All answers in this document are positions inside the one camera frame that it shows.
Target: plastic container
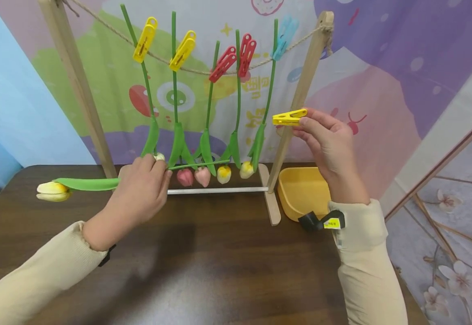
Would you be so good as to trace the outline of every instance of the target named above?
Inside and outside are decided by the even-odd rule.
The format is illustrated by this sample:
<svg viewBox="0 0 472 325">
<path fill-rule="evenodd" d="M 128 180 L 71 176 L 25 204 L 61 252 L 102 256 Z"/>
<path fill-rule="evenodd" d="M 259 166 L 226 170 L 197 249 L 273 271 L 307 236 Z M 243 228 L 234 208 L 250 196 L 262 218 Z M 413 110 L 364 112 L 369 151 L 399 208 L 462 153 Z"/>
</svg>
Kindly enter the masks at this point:
<svg viewBox="0 0 472 325">
<path fill-rule="evenodd" d="M 328 214 L 330 191 L 317 167 L 291 167 L 279 173 L 278 194 L 288 218 L 298 222 L 313 211 L 320 220 Z"/>
</svg>

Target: hand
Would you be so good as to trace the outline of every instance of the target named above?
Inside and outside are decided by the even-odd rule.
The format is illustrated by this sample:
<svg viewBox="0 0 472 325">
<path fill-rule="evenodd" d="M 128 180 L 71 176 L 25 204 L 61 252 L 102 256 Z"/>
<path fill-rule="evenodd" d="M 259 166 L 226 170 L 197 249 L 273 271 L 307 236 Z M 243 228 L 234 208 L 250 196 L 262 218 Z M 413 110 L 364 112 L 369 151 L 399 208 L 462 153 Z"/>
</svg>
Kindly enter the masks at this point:
<svg viewBox="0 0 472 325">
<path fill-rule="evenodd" d="M 105 251 L 134 227 L 160 211 L 167 199 L 172 171 L 151 154 L 123 167 L 120 182 L 105 208 L 83 226 L 83 237 L 96 251 Z"/>
<path fill-rule="evenodd" d="M 311 108 L 294 136 L 304 140 L 314 155 L 315 164 L 328 183 L 332 201 L 365 203 L 370 198 L 360 179 L 353 152 L 353 132 L 338 119 Z"/>
</svg>

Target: pink tulip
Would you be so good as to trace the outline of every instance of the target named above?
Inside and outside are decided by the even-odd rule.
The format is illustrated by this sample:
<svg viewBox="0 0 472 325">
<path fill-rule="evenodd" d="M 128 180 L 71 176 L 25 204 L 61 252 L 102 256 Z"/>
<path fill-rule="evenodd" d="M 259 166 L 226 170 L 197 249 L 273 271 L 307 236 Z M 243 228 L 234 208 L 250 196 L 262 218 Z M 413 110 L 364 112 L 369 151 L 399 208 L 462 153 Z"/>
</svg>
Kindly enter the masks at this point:
<svg viewBox="0 0 472 325">
<path fill-rule="evenodd" d="M 206 167 L 198 167 L 198 170 L 194 172 L 194 177 L 203 187 L 208 187 L 211 180 L 211 172 Z"/>
<path fill-rule="evenodd" d="M 183 170 L 179 170 L 176 174 L 178 182 L 183 186 L 191 186 L 193 185 L 193 173 L 189 168 L 184 168 Z"/>
</svg>

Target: pink clothespin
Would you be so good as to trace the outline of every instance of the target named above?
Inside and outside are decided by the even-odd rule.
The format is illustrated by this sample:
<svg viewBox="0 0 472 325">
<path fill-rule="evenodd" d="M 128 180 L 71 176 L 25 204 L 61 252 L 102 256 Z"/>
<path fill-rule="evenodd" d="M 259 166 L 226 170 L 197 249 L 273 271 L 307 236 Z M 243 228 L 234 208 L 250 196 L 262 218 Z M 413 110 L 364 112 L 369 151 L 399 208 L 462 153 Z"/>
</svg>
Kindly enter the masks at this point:
<svg viewBox="0 0 472 325">
<path fill-rule="evenodd" d="M 249 71 L 250 60 L 252 60 L 255 49 L 256 40 L 253 40 L 249 33 L 243 35 L 240 49 L 240 69 L 237 72 L 240 78 L 243 78 L 247 74 L 247 71 Z"/>
<path fill-rule="evenodd" d="M 216 62 L 216 68 L 209 76 L 211 82 L 217 82 L 221 76 L 236 62 L 236 47 L 230 46 Z"/>
</svg>

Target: dark brown tabletop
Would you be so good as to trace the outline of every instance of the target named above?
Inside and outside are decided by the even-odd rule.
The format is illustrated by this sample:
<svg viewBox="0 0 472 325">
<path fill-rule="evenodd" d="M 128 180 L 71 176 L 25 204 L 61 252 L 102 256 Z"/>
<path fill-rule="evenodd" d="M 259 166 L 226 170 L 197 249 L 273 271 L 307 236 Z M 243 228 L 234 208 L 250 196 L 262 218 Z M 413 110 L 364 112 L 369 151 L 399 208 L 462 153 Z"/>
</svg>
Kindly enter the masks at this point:
<svg viewBox="0 0 472 325">
<path fill-rule="evenodd" d="M 37 185 L 102 175 L 97 166 L 35 166 L 15 175 L 0 194 L 0 278 L 111 195 L 76 192 L 52 203 L 35 197 Z M 257 186 L 259 177 L 245 184 Z M 338 267 L 331 233 L 306 233 L 285 216 L 270 226 L 261 193 L 171 195 L 105 266 L 30 324 L 346 324 Z M 427 324 L 405 285 L 403 292 L 410 324 Z"/>
</svg>

